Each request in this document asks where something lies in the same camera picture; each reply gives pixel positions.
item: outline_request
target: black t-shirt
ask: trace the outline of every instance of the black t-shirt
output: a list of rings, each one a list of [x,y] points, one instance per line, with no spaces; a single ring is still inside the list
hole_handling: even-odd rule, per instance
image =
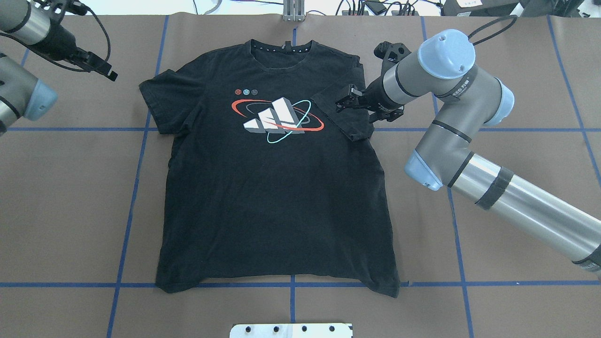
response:
[[[140,85],[175,134],[156,284],[314,274],[398,295],[384,173],[368,113],[335,102],[364,86],[359,57],[311,41],[251,40]]]

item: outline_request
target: white three-bar logo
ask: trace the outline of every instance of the white three-bar logo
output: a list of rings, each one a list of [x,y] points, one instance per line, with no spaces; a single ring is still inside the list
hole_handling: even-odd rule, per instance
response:
[[[258,113],[258,118],[244,124],[244,128],[252,133],[272,133],[272,134],[304,134],[305,131],[299,128],[300,122],[296,112],[285,97],[272,102],[273,108],[265,109]]]

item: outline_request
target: graphic print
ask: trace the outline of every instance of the graphic print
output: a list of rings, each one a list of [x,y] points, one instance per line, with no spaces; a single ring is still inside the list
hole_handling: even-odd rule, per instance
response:
[[[302,110],[297,105],[308,105],[307,110]],[[315,115],[310,113],[311,101],[301,100],[291,104],[288,99],[281,97],[276,101],[242,99],[234,101],[231,104],[232,109],[238,115],[250,117],[240,112],[243,111],[256,115],[243,124],[244,128],[252,133],[267,133],[268,143],[278,143],[291,134],[304,134],[305,132],[317,132],[324,128],[323,122]],[[271,134],[284,134],[278,140],[272,141]]]

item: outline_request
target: electrical wire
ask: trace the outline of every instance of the electrical wire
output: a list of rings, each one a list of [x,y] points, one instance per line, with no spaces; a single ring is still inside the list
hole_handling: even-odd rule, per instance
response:
[[[340,0],[340,3],[338,4],[338,8],[336,8],[336,14],[334,14],[334,15],[338,15],[338,11],[340,11],[340,7],[342,6],[343,2],[344,2],[344,0]]]
[[[310,10],[310,11],[307,11],[307,14],[309,14],[310,12],[316,12],[316,13],[319,13],[319,14],[321,14],[321,15],[328,16],[327,14],[323,14],[323,12],[320,12],[320,11],[318,11],[318,10]]]
[[[262,4],[273,4],[273,5],[284,5],[284,4],[280,4],[279,2],[272,2],[272,1],[262,1],[262,0],[232,0],[232,1],[237,1],[237,2],[260,2]]]
[[[485,25],[482,25],[482,26],[478,27],[475,31],[471,32],[471,34],[468,35],[468,39],[472,38],[474,35],[478,34],[480,31],[482,31],[482,30],[484,30],[484,29],[486,29],[486,28],[494,25],[497,22],[501,22],[501,21],[505,21],[505,20],[509,20],[509,19],[511,19],[511,22],[509,23],[509,25],[503,27],[503,29],[500,29],[499,31],[497,31],[494,34],[491,34],[491,35],[483,38],[482,40],[478,40],[478,41],[474,42],[473,45],[475,46],[475,45],[478,45],[478,44],[480,44],[480,43],[482,43],[484,41],[490,40],[491,38],[494,38],[497,35],[499,35],[500,33],[503,33],[504,31],[506,31],[509,28],[511,28],[511,26],[513,26],[513,24],[516,23],[516,21],[517,21],[517,15],[513,14],[513,15],[504,16],[504,17],[500,17],[500,18],[497,18],[495,20],[492,20],[491,22],[489,22],[489,23],[487,23]]]
[[[216,11],[217,8],[219,8],[219,6],[221,6],[222,2],[223,2],[223,0],[217,0],[217,4],[215,4],[215,7],[213,7],[211,9],[209,9],[208,11],[204,12],[203,15],[208,15],[208,14],[211,14],[212,12]]]
[[[390,10],[390,8],[391,8],[392,6],[394,6],[394,5],[398,5],[398,13],[399,13],[399,14],[401,13],[401,11],[403,11],[403,4],[401,4],[401,3],[400,3],[400,2],[398,2],[398,1],[395,1],[395,2],[393,2],[392,4],[390,4],[390,5],[388,6],[388,8],[386,8],[386,11],[384,12],[384,16],[386,16],[386,14],[388,14],[388,11],[389,11],[389,10]]]
[[[87,10],[90,11],[90,13],[92,14],[92,16],[96,20],[96,22],[98,22],[98,25],[100,26],[100,29],[102,29],[102,33],[104,33],[104,35],[106,37],[106,57],[105,57],[105,62],[107,62],[107,61],[109,61],[109,58],[111,57],[111,39],[109,38],[109,34],[106,32],[105,26],[100,22],[100,19],[98,18],[98,16],[96,15],[96,13],[94,13],[94,11],[90,7],[87,7]],[[70,70],[72,72],[90,73],[92,71],[97,70],[101,66],[103,66],[103,65],[99,64],[98,66],[96,66],[96,67],[94,67],[92,69],[89,69],[89,70],[67,67],[67,66],[64,66],[64,65],[62,65],[62,64],[60,64],[58,62],[55,62],[54,60],[52,60],[49,57],[43,55],[42,53],[39,53],[39,52],[37,52],[37,51],[29,48],[28,45],[26,45],[25,43],[21,42],[19,39],[13,37],[12,35],[0,33],[0,36],[8,37],[8,38],[10,38],[10,39],[12,39],[14,41],[17,41],[18,43],[22,44],[25,48],[31,50],[33,53],[35,53],[36,55],[38,55],[42,59],[44,59],[44,60],[52,63],[55,66],[58,66],[58,67],[60,67],[62,69]]]

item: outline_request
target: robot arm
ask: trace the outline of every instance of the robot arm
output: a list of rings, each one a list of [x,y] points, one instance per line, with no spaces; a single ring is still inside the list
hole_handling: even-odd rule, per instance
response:
[[[339,108],[370,107],[387,114],[426,93],[445,102],[413,151],[405,172],[431,190],[443,185],[556,249],[601,280],[601,221],[474,154],[469,145],[482,126],[513,108],[513,93],[475,65],[474,46],[448,29],[426,40]]]
[[[47,60],[64,60],[80,67],[80,72],[95,71],[115,81],[111,65],[77,47],[73,34],[61,26],[66,12],[85,15],[88,11],[89,7],[74,0],[2,0],[0,30]]]
[[[37,120],[57,98],[42,80],[0,52],[0,136],[20,117]]]
[[[64,60],[80,69],[60,67],[95,71],[115,81],[108,56],[103,60],[77,47],[73,34],[60,25],[67,11],[85,15],[90,9],[74,0],[0,0],[0,30],[50,62]],[[37,120],[56,99],[50,87],[0,51],[0,136],[20,117]]]

